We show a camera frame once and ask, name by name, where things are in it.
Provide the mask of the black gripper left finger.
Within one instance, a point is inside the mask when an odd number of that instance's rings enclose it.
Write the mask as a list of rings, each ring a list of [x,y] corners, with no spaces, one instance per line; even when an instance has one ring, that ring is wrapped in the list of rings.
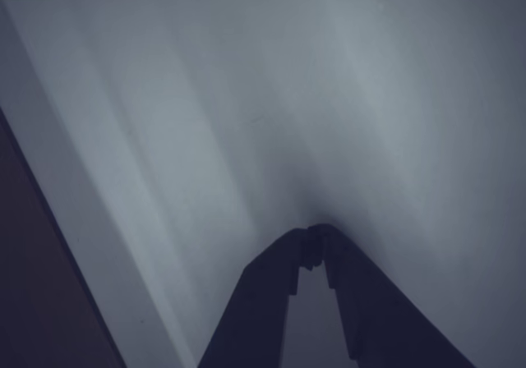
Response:
[[[199,367],[280,366],[288,299],[298,290],[307,236],[301,228],[286,232],[245,267]]]

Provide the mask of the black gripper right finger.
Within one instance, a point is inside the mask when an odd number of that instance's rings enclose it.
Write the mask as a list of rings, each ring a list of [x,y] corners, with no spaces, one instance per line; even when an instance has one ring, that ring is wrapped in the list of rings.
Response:
[[[360,367],[472,367],[473,363],[338,228],[308,228],[323,242],[349,358]]]

